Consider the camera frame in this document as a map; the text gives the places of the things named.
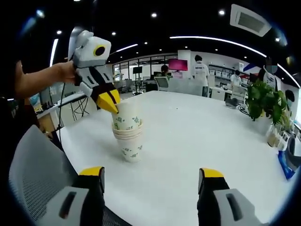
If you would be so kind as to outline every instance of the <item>ceiling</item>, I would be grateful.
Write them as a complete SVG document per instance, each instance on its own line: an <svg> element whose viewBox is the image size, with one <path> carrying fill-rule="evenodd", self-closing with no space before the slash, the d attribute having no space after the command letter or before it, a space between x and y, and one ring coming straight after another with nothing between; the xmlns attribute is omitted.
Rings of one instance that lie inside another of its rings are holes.
<svg viewBox="0 0 301 226"><path fill-rule="evenodd" d="M261 66L265 60L262 56L245 48L214 40L170 39L170 36L207 36L230 40L268 56L272 56L290 74L301 71L300 44L295 35L294 24L298 25L298 8L294 2L287 5L275 5L274 1L254 0L212 0L212 1L139 1L129 4L111 1L81 0L74 2L51 1L49 4L33 3L20 16L23 22L35 17L36 10L43 10L45 17L37 20L35 26L24 37L23 65L26 72L40 70L49 66L50 53L55 38L59 38L54 63L63 62L67 57L69 36L75 25L93 30L96 36L112 43L111 53L118 49L138 44L121 52L111 54L110 63L120 62L135 57L159 53L175 53L185 46L192 51L212 52L245 60ZM231 4L246 7L264 18L273 28L263 37L230 26ZM218 11L225 10L225 16ZM282 35L287 45L275 42ZM286 58L291 57L288 65ZM294 82L281 70L277 75L284 82Z"/></svg>

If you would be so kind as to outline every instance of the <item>potted plant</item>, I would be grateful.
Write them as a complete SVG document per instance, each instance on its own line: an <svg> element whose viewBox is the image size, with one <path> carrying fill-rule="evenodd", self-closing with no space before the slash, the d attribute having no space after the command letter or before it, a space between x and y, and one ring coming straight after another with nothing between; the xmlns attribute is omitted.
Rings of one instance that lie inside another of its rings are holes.
<svg viewBox="0 0 301 226"><path fill-rule="evenodd" d="M257 121L258 131L265 135L273 123L280 124L284 128L289 125L289 119L285 114L286 98L282 91L275 91L265 82L257 80L248 87L249 116Z"/></svg>

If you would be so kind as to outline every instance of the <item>pink screen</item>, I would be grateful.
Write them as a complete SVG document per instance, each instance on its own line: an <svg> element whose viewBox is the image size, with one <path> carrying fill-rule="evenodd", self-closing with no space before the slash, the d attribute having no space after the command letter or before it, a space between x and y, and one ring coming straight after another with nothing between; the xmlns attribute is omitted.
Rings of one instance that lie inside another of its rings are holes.
<svg viewBox="0 0 301 226"><path fill-rule="evenodd" d="M181 71L187 71L187 60L175 60L170 59L168 60L168 67L170 70L181 70Z"/></svg>

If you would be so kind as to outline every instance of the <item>stacked paper cups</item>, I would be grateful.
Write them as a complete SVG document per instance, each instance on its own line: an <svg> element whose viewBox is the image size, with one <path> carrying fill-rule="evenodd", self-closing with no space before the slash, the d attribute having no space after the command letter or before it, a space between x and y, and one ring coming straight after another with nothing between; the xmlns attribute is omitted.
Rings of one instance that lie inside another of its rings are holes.
<svg viewBox="0 0 301 226"><path fill-rule="evenodd" d="M116 105L119 113L113 114L112 130L121 153L128 162L141 160L142 120L135 103L121 102Z"/></svg>

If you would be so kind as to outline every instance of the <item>green leaves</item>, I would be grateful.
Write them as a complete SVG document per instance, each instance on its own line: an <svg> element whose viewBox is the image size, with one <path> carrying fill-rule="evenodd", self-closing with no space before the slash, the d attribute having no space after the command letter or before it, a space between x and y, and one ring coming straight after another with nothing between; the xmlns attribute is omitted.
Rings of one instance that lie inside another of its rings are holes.
<svg viewBox="0 0 301 226"><path fill-rule="evenodd" d="M286 98L282 91L276 92L272 87L263 81L257 80L248 87L248 104L249 116L256 120L262 111L267 117L273 119L273 123L282 123L287 121L283 114L286 108Z"/></svg>

